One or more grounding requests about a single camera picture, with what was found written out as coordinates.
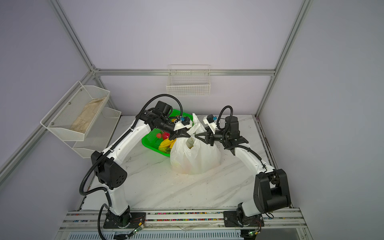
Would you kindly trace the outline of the white lemon print plastic bag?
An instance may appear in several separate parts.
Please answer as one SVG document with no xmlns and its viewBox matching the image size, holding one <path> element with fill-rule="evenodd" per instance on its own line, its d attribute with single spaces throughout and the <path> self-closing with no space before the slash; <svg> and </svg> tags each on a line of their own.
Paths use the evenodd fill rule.
<svg viewBox="0 0 384 240">
<path fill-rule="evenodd" d="M 177 138 L 170 153 L 171 168 L 179 174 L 202 174 L 221 164 L 219 148 L 196 138 L 197 134 L 206 133 L 207 130 L 196 114 L 192 116 L 193 126 L 187 131 L 190 137 Z"/>
</svg>

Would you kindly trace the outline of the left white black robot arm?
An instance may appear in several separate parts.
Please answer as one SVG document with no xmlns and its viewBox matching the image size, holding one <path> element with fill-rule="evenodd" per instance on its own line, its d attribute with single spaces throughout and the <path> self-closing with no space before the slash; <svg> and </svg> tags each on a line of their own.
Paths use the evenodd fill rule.
<svg viewBox="0 0 384 240">
<path fill-rule="evenodd" d="M 193 120 L 183 115 L 172 118 L 170 117 L 172 110 L 170 105 L 161 101 L 154 108 L 143 109 L 130 128 L 112 145 L 91 155 L 90 172 L 95 173 L 102 185 L 89 192 L 105 192 L 108 201 L 105 205 L 108 208 L 107 220 L 118 228 L 127 228 L 134 222 L 123 187 L 128 173 L 122 167 L 133 147 L 154 129 L 169 133 L 170 140 L 190 137 L 188 130 L 193 126 Z"/>
</svg>

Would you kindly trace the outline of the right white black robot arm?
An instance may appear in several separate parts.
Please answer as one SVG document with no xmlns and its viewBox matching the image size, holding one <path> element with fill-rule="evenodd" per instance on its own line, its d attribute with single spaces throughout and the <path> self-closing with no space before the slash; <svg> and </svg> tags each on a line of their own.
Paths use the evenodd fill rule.
<svg viewBox="0 0 384 240">
<path fill-rule="evenodd" d="M 238 204 L 233 224 L 248 227 L 252 224 L 262 226 L 262 215 L 287 208 L 291 205 L 288 176 L 282 169 L 276 169 L 264 161 L 251 149 L 249 141 L 241 136 L 237 117 L 225 117 L 225 126 L 219 127 L 220 119 L 208 115 L 203 118 L 206 127 L 204 133 L 195 137 L 206 145 L 221 143 L 225 150 L 240 159 L 255 175 L 252 199 Z"/>
</svg>

